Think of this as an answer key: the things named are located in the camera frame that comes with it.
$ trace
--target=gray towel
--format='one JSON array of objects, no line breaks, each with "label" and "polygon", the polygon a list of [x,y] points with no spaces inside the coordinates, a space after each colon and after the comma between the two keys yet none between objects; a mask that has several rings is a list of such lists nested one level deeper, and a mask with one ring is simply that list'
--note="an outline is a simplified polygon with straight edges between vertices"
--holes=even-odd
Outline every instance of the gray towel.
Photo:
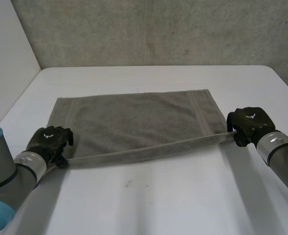
[{"label": "gray towel", "polygon": [[71,128],[71,168],[167,157],[231,140],[208,90],[58,98],[48,126]]}]

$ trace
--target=table surface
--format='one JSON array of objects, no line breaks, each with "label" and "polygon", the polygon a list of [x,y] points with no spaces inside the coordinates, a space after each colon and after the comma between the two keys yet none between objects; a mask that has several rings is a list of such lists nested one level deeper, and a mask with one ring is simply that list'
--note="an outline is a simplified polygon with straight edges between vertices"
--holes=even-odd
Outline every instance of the table surface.
[{"label": "table surface", "polygon": [[[209,89],[226,117],[262,107],[288,135],[288,87],[264,66],[50,68],[1,122],[13,156],[46,126],[58,97]],[[287,235],[288,189],[253,145],[234,143],[138,164],[55,170],[11,235]]]}]

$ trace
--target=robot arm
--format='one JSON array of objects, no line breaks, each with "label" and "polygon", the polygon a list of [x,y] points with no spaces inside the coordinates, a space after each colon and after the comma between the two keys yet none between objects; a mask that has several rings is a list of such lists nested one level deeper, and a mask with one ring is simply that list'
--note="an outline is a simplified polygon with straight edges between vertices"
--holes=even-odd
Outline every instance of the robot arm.
[{"label": "robot arm", "polygon": [[14,160],[0,128],[0,230],[14,217],[47,170],[54,163],[65,168],[62,152],[66,144],[73,145],[73,133],[62,127],[37,130],[26,151]]},{"label": "robot arm", "polygon": [[234,140],[239,147],[253,143],[264,162],[288,187],[288,136],[275,129],[263,109],[247,107],[229,113],[227,128],[237,130]]}]

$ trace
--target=black robotic glove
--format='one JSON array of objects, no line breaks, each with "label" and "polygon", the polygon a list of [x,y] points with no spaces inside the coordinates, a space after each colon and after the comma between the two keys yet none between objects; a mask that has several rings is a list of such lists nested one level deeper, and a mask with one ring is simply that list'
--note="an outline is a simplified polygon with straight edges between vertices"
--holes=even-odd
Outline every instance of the black robotic glove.
[{"label": "black robotic glove", "polygon": [[251,142],[257,147],[264,135],[277,131],[270,117],[259,107],[236,109],[228,114],[226,122],[228,132],[237,131],[234,141],[239,147],[246,147]]},{"label": "black robotic glove", "polygon": [[39,154],[46,162],[55,163],[59,168],[66,168],[67,160],[62,156],[64,147],[73,145],[73,132],[70,128],[64,129],[61,126],[38,129],[26,150]]}]

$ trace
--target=white wall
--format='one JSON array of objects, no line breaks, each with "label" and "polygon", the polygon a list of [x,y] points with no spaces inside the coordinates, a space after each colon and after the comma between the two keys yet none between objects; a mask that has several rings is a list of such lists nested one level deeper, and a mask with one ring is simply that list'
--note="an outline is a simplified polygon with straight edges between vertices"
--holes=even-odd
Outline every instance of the white wall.
[{"label": "white wall", "polygon": [[0,120],[40,72],[10,0],[0,0]]}]

